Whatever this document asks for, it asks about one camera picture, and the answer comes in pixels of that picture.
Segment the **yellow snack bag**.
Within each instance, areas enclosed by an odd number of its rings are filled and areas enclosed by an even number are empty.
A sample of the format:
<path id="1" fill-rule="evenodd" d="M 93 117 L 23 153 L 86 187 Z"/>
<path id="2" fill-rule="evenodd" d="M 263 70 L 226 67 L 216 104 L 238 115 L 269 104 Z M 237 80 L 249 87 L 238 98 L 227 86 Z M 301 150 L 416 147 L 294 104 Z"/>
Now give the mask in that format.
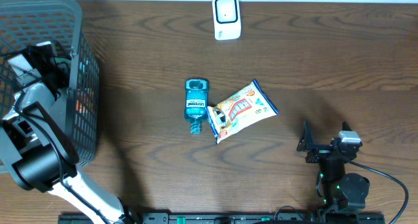
<path id="1" fill-rule="evenodd" d="M 279 110 L 254 79 L 217 105 L 207 106 L 206 113 L 216 144 L 219 144 L 258 121 L 277 116 Z"/>

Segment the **teal mouthwash bottle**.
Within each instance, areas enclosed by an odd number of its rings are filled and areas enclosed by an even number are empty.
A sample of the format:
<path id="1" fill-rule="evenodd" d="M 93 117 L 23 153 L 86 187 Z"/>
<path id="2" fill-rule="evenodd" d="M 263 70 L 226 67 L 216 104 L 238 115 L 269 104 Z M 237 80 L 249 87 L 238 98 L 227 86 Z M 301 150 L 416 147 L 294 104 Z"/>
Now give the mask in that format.
<path id="1" fill-rule="evenodd" d="M 191 78 L 185 81 L 184 118 L 190 123 L 190 133 L 198 135 L 201 126 L 207 120 L 209 81 Z"/>

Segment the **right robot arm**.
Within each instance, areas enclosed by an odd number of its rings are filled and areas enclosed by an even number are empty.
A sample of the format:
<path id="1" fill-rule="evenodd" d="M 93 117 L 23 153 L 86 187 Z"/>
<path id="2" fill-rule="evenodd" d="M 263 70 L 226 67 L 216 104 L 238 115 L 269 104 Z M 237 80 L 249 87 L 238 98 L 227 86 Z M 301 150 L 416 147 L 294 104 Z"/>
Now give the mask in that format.
<path id="1" fill-rule="evenodd" d="M 306 153 L 307 163 L 319 165 L 316 191 L 331 211 L 359 212 L 365 208 L 369 180 L 360 174 L 347 173 L 345 169 L 345 164 L 357 157 L 361 146 L 360 136 L 346 122 L 329 144 L 315 143 L 310 124 L 303 123 L 297 151 Z"/>

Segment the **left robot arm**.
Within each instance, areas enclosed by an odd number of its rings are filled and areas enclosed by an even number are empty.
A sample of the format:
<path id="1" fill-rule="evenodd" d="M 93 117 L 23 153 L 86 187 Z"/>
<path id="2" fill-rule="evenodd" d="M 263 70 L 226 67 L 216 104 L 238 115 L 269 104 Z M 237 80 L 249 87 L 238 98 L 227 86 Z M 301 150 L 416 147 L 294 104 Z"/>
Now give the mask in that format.
<path id="1" fill-rule="evenodd" d="M 140 223 L 120 198 L 102 189 L 78 164 L 80 156 L 59 126 L 59 107 L 69 86 L 69 56 L 51 41 L 4 54 L 16 73 L 5 82 L 14 103 L 1 119 L 1 161 L 25 190 L 60 197 L 93 223 Z"/>

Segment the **white barcode scanner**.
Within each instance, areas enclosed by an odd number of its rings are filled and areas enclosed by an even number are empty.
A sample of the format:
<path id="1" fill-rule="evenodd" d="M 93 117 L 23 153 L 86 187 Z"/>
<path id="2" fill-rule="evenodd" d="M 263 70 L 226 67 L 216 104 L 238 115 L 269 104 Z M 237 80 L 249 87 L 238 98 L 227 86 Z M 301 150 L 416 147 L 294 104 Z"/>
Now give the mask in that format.
<path id="1" fill-rule="evenodd" d="M 234 40 L 241 36 L 239 0 L 212 0 L 212 12 L 216 40 Z"/>

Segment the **grey plastic shopping basket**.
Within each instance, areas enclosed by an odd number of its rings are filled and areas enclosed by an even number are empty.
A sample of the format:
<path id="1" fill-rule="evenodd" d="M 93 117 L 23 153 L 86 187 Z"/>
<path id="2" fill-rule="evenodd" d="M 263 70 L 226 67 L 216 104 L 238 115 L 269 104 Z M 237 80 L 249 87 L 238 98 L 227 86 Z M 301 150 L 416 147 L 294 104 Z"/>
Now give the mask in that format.
<path id="1" fill-rule="evenodd" d="M 74 0 L 1 0 L 1 54 L 52 41 L 71 58 L 57 124 L 72 140 L 79 164 L 90 164 L 97 145 L 99 66 L 82 32 L 82 9 Z"/>

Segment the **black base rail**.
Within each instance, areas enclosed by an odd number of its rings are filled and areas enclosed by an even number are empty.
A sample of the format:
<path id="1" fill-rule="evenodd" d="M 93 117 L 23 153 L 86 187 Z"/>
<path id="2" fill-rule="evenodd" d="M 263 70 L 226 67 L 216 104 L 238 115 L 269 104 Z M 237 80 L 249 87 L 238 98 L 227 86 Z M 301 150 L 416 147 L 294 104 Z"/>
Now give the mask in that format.
<path id="1" fill-rule="evenodd" d="M 143 213 L 144 224 L 251 224 L 267 223 L 319 223 L 312 215 L 297 214 L 295 212 L 280 212 L 274 214 L 167 214 Z M 325 223 L 360 223 L 384 224 L 385 218 L 381 214 L 327 214 Z"/>

